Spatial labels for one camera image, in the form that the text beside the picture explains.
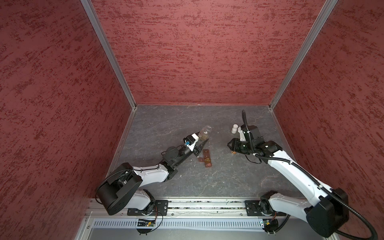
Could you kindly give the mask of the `amber glass pill jar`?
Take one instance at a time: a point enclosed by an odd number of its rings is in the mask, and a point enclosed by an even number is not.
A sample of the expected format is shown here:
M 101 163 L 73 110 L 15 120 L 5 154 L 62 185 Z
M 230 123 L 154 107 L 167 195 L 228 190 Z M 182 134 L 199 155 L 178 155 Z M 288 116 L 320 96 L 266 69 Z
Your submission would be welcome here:
M 212 131 L 211 126 L 206 125 L 205 127 L 203 127 L 203 129 L 198 134 L 199 140 L 202 142 L 208 140 L 210 137 L 211 131 Z

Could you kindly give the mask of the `brown pill organizer strip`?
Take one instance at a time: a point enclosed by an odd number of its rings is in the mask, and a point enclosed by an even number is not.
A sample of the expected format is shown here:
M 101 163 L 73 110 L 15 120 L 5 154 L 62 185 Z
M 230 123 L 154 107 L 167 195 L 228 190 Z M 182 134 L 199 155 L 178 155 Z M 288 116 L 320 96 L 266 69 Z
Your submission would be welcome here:
M 198 157 L 198 161 L 200 163 L 204 163 L 206 168 L 212 167 L 212 160 L 211 160 L 211 154 L 208 149 L 203 149 L 203 156 Z

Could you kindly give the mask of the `white pill bottle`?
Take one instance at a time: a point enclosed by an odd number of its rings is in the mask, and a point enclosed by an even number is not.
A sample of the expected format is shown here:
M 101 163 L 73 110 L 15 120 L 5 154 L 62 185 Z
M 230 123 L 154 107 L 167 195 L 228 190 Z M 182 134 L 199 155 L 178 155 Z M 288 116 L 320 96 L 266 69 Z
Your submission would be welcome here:
M 231 129 L 231 133 L 236 134 L 238 132 L 238 128 L 239 128 L 239 126 L 237 124 L 234 124 L 232 129 Z

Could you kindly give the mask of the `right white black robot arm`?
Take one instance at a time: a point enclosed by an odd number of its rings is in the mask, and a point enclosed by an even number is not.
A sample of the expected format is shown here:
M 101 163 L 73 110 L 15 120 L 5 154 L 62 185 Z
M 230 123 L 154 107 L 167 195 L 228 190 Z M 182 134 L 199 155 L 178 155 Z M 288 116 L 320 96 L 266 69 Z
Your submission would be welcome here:
M 309 224 L 320 236 L 330 237 L 349 220 L 346 207 L 349 199 L 345 191 L 333 189 L 324 184 L 297 164 L 273 141 L 265 142 L 255 126 L 234 125 L 232 133 L 239 133 L 228 147 L 234 153 L 255 156 L 289 180 L 305 197 L 303 200 L 284 196 L 277 191 L 270 191 L 261 196 L 259 210 L 264 216 L 283 213 Z

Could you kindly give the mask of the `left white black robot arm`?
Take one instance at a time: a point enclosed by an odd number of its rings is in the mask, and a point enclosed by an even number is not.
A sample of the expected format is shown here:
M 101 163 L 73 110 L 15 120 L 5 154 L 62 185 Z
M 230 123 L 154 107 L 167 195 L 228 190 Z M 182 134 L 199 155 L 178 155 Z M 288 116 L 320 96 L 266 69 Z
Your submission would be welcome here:
M 110 173 L 97 187 L 95 200 L 112 216 L 124 208 L 142 211 L 144 215 L 155 212 L 156 199 L 145 186 L 171 180 L 177 168 L 191 155 L 199 156 L 209 137 L 197 133 L 188 135 L 184 143 L 162 152 L 162 160 L 150 167 L 133 167 L 123 163 Z

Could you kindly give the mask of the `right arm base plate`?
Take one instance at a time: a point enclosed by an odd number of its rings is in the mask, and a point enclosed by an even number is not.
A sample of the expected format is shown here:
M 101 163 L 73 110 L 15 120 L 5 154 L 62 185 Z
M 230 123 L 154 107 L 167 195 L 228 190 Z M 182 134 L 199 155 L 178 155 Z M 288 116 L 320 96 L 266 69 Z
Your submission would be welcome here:
M 274 211 L 266 200 L 245 201 L 245 208 L 249 217 L 285 217 L 287 215 Z

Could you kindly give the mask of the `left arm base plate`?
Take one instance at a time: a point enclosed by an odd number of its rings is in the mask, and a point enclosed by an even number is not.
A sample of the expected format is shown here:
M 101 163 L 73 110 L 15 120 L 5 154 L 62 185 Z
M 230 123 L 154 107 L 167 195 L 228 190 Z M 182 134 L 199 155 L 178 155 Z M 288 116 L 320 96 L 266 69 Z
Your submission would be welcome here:
M 143 210 L 129 208 L 127 211 L 128 216 L 166 216 L 168 211 L 168 200 L 155 200 L 151 201 L 148 206 Z

